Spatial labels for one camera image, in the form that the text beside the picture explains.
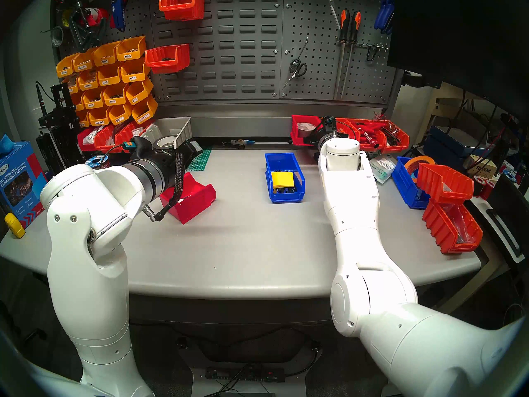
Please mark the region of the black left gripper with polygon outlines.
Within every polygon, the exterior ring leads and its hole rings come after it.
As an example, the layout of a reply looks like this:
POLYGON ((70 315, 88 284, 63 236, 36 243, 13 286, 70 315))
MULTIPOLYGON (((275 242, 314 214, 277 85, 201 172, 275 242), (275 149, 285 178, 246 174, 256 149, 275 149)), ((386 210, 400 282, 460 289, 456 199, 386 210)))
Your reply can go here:
POLYGON ((178 146, 178 153, 182 155, 182 167, 187 170, 193 160, 200 156, 204 149, 197 140, 185 140, 178 146))

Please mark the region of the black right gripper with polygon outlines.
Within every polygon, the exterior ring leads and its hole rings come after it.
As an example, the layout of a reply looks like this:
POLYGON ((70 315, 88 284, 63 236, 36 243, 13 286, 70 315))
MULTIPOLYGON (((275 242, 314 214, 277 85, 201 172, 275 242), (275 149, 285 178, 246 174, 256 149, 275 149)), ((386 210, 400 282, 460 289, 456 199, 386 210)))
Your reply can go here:
POLYGON ((337 137, 336 123, 320 123, 309 136, 305 137, 305 144, 321 149, 330 139, 337 137))

